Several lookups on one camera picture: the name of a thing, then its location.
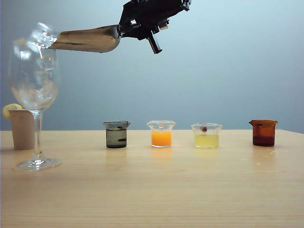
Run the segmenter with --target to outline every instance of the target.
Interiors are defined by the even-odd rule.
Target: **glass beaker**
[[[252,143],[256,146],[274,146],[276,120],[251,120]]]
[[[150,127],[151,145],[157,148],[164,148],[171,146],[172,143],[172,128],[176,125],[171,120],[153,120],[147,123]]]
[[[219,146],[219,131],[223,125],[217,123],[195,123],[191,125],[194,132],[194,145],[199,148],[216,148]]]
[[[106,146],[108,148],[123,148],[127,146],[127,127],[130,122],[107,121],[104,122]]]

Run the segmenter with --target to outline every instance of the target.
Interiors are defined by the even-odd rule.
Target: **glass stem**
[[[42,113],[34,113],[34,123],[35,123],[35,149],[34,149],[34,157],[35,158],[42,158],[43,153],[41,151],[41,126],[42,126]]]

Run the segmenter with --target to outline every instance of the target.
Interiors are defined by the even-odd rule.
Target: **brown liquid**
[[[273,146],[275,144],[274,137],[253,136],[253,144],[256,146]]]

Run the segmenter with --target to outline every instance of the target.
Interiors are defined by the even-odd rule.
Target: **robotic arm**
[[[119,22],[122,37],[148,39],[155,54],[160,53],[155,33],[168,28],[168,18],[189,10],[191,0],[131,0],[124,4]]]

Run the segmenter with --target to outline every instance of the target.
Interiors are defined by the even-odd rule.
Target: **dark gray liquid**
[[[106,130],[106,146],[123,148],[127,146],[127,130]]]

